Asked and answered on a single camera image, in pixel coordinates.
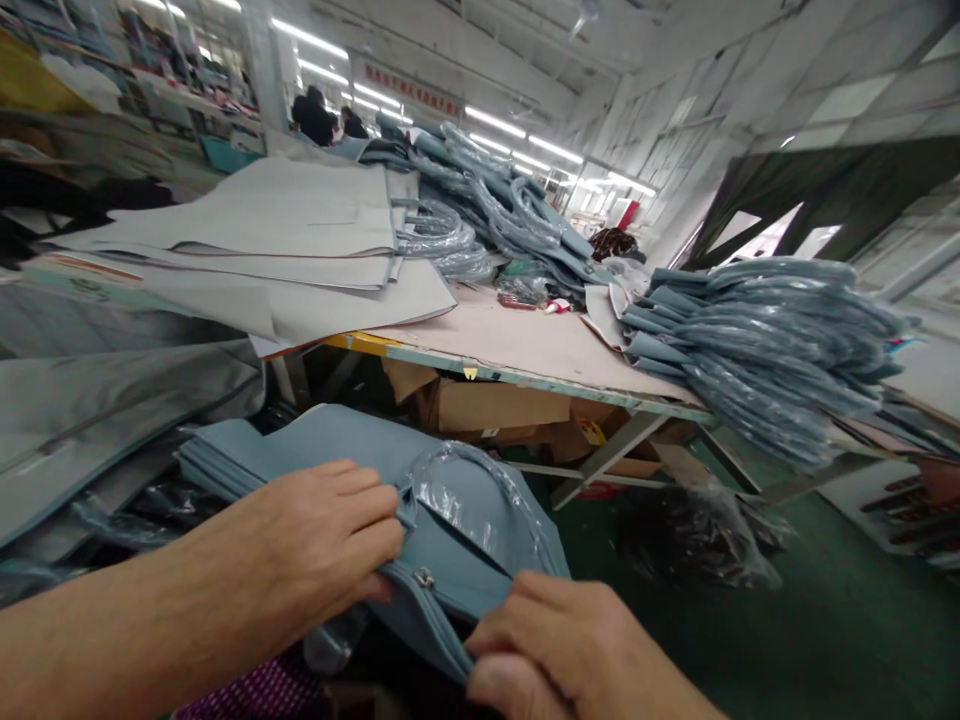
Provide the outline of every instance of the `dark fabric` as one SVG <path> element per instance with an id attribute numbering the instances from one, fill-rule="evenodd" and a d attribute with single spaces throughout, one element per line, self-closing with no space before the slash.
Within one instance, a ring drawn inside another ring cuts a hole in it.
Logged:
<path id="1" fill-rule="evenodd" d="M 343 126 L 343 134 L 349 135 L 350 137 L 359 138 L 361 140 L 369 140 L 370 135 L 367 133 L 367 129 L 363 127 L 363 121 L 359 117 L 354 115 L 352 118 L 347 120 Z"/>
<path id="2" fill-rule="evenodd" d="M 914 201 L 958 172 L 960 137 L 874 146 L 853 171 L 804 204 L 775 254 L 794 254 L 815 228 L 843 225 L 817 257 L 849 260 Z"/>
<path id="3" fill-rule="evenodd" d="M 300 126 L 300 132 L 320 147 L 333 142 L 333 121 L 323 108 L 322 103 L 313 102 L 304 95 L 298 95 L 293 101 L 291 111 L 293 121 Z"/>
<path id="4" fill-rule="evenodd" d="M 802 203 L 806 197 L 837 173 L 860 162 L 860 149 L 799 153 L 773 153 L 734 158 L 727 166 L 720 190 L 684 266 L 687 270 L 709 268 L 726 260 L 770 225 Z M 710 249 L 734 215 L 743 211 L 761 221 Z"/>
<path id="5" fill-rule="evenodd" d="M 849 260 L 917 198 L 958 172 L 956 136 L 735 158 L 683 267 L 719 264 L 801 203 L 775 254 L 794 254 L 815 228 L 842 225 L 817 256 Z M 761 219 L 711 249 L 741 211 Z"/>

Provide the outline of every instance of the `fluorescent ceiling light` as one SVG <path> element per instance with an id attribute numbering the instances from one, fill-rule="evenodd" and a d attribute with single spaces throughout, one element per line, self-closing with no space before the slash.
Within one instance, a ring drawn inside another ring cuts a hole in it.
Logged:
<path id="1" fill-rule="evenodd" d="M 236 10 L 237 12 L 243 12 L 243 8 L 240 7 L 240 3 L 238 3 L 237 0 L 213 0 L 213 1 L 223 5 L 224 7 L 228 7 L 231 10 Z"/>
<path id="2" fill-rule="evenodd" d="M 300 64 L 300 67 L 302 67 L 304 70 L 315 72 L 317 75 L 323 75 L 325 78 L 330 78 L 334 82 L 340 83 L 341 85 L 350 84 L 350 81 L 347 80 L 343 75 L 337 75 L 336 73 L 332 73 L 326 68 L 320 67 L 319 65 L 314 65 L 313 63 L 307 62 L 306 60 L 302 60 L 300 58 L 297 58 L 297 62 Z"/>
<path id="3" fill-rule="evenodd" d="M 634 190 L 640 191 L 643 195 L 648 195 L 649 197 L 656 197 L 657 191 L 652 187 L 647 187 L 642 183 L 638 183 L 636 180 L 631 180 L 630 178 L 625 178 L 623 175 L 617 175 L 617 173 L 610 173 L 610 178 L 616 182 L 617 185 L 627 185 L 632 187 Z"/>
<path id="4" fill-rule="evenodd" d="M 410 118 L 408 118 L 406 115 L 401 115 L 400 113 L 395 113 L 393 110 L 387 110 L 386 108 L 380 108 L 380 112 L 382 112 L 384 115 L 389 115 L 389 116 L 392 117 L 392 118 L 396 118 L 396 119 L 399 120 L 400 122 L 406 123 L 407 125 L 410 125 L 410 124 L 413 122 L 413 120 L 411 120 Z"/>
<path id="5" fill-rule="evenodd" d="M 532 142 L 534 145 L 542 147 L 547 152 L 552 152 L 554 155 L 559 155 L 560 157 L 564 157 L 571 162 L 577 163 L 578 165 L 583 165 L 583 158 L 579 155 L 574 155 L 569 150 L 564 150 L 562 147 L 557 147 L 553 143 L 548 143 L 546 140 L 541 140 L 536 135 L 530 136 L 530 142 Z"/>
<path id="6" fill-rule="evenodd" d="M 350 56 L 347 54 L 347 51 L 343 48 L 337 47 L 332 43 L 328 43 L 326 40 L 321 40 L 316 35 L 311 35 L 308 32 L 304 32 L 300 28 L 283 22 L 283 20 L 277 20 L 276 18 L 273 18 L 273 26 L 277 30 L 287 33 L 287 35 L 292 35 L 293 37 L 297 38 L 297 40 L 303 40 L 305 43 L 310 43 L 314 47 L 318 47 L 321 50 L 326 50 L 328 53 L 333 53 L 337 57 L 342 57 L 344 60 L 350 58 Z"/>
<path id="7" fill-rule="evenodd" d="M 518 128 L 516 125 L 505 123 L 503 120 L 498 120 L 497 118 L 493 117 L 493 115 L 487 115 L 482 110 L 477 110 L 469 105 L 464 108 L 464 112 L 466 112 L 470 117 L 476 118 L 480 122 L 485 122 L 487 125 L 493 125 L 495 128 L 499 128 L 505 133 L 516 135 L 518 138 L 525 138 L 527 136 L 526 131 Z"/>
<path id="8" fill-rule="evenodd" d="M 376 90 L 373 90 L 372 88 L 368 88 L 365 85 L 354 83 L 353 88 L 357 92 L 362 92 L 364 95 L 375 97 L 377 100 L 383 100 L 387 105 L 392 105 L 393 107 L 400 107 L 400 103 L 394 100 L 392 97 L 388 97 L 386 95 L 383 95 L 382 93 L 378 93 Z"/>
<path id="9" fill-rule="evenodd" d="M 166 10 L 167 4 L 161 2 L 161 0 L 140 0 L 144 5 L 149 5 L 150 7 L 155 7 L 157 10 Z M 170 5 L 170 12 L 173 13 L 174 17 L 185 18 L 187 15 L 176 5 Z"/>
<path id="10" fill-rule="evenodd" d="M 508 148 L 506 145 L 501 145 L 498 142 L 494 142 L 490 138 L 485 138 L 483 135 L 477 135 L 476 133 L 470 133 L 470 139 L 475 143 L 480 143 L 481 145 L 486 145 L 489 148 L 493 148 L 506 157 L 510 157 L 510 148 Z"/>
<path id="11" fill-rule="evenodd" d="M 546 170 L 547 172 L 550 172 L 551 170 L 553 170 L 553 168 L 550 167 L 549 165 L 547 165 L 546 163 L 542 163 L 542 162 L 540 162 L 539 160 L 534 160 L 534 159 L 533 159 L 532 157 L 530 157 L 529 155 L 524 155 L 523 153 L 518 153 L 516 150 L 513 151 L 513 156 L 514 156 L 517 160 L 521 160 L 521 161 L 525 162 L 527 165 L 533 165 L 534 167 L 538 167 L 538 168 L 540 168 L 541 170 Z"/>

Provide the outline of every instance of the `cardboard box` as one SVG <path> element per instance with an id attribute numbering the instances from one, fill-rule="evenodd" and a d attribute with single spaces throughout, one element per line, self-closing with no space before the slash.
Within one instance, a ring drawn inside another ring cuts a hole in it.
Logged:
<path id="1" fill-rule="evenodd" d="M 420 427 L 490 445 L 547 443 L 551 423 L 570 417 L 566 395 L 483 380 L 441 378 L 433 368 L 383 358 L 398 404 L 410 400 Z"/>
<path id="2" fill-rule="evenodd" d="M 558 465 L 582 462 L 613 437 L 629 419 L 630 413 L 622 407 L 574 398 L 570 419 L 550 426 L 551 460 Z M 665 442 L 665 438 L 657 433 L 614 463 L 607 474 L 648 480 L 658 471 L 668 469 L 667 465 L 670 464 L 669 470 L 678 475 L 695 475 L 699 478 L 700 473 L 693 472 L 690 461 L 697 462 L 686 448 L 678 443 Z"/>

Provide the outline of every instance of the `gray bag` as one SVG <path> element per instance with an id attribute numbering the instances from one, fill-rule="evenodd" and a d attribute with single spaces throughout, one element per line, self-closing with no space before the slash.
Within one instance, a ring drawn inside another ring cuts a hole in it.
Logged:
<path id="1" fill-rule="evenodd" d="M 183 446 L 185 478 L 227 500 L 340 458 L 397 487 L 403 554 L 380 569 L 393 601 L 370 610 L 415 652 L 466 684 L 473 662 L 448 616 L 476 623 L 529 568 L 569 577 L 560 537 L 514 468 L 462 443 L 339 405 L 314 408 L 272 435 L 248 423 L 211 426 Z"/>

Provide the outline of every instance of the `finger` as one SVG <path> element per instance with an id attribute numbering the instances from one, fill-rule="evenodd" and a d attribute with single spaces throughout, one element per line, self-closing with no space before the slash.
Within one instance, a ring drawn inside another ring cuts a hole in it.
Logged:
<path id="1" fill-rule="evenodd" d="M 325 609 L 324 617 L 336 617 L 346 612 L 357 603 L 372 600 L 379 603 L 389 603 L 393 599 L 393 585 L 378 573 L 363 578 L 352 590 Z"/>
<path id="2" fill-rule="evenodd" d="M 522 655 L 481 658 L 467 685 L 467 699 L 492 707 L 507 720 L 573 720 L 569 705 Z"/>
<path id="3" fill-rule="evenodd" d="M 342 587 L 352 588 L 385 562 L 400 557 L 403 527 L 396 518 L 381 520 L 347 538 L 340 551 L 345 570 Z"/>
<path id="4" fill-rule="evenodd" d="M 580 604 L 581 589 L 573 580 L 522 570 L 513 581 L 510 592 L 557 610 L 569 610 Z"/>
<path id="5" fill-rule="evenodd" d="M 324 463 L 323 465 L 318 465 L 315 468 L 311 468 L 311 470 L 317 475 L 340 475 L 341 473 L 350 472 L 351 470 L 356 469 L 357 464 L 349 458 L 334 460 L 333 462 Z"/>
<path id="6" fill-rule="evenodd" d="M 380 522 L 397 514 L 400 496 L 393 485 L 378 485 L 342 501 L 344 520 L 351 532 Z"/>
<path id="7" fill-rule="evenodd" d="M 588 640 L 564 613 L 511 595 L 480 621 L 464 645 L 476 658 L 518 652 L 538 663 L 564 696 L 572 699 L 594 672 Z"/>
<path id="8" fill-rule="evenodd" d="M 326 481 L 326 488 L 335 495 L 356 495 L 380 484 L 380 473 L 373 468 L 354 468 Z"/>

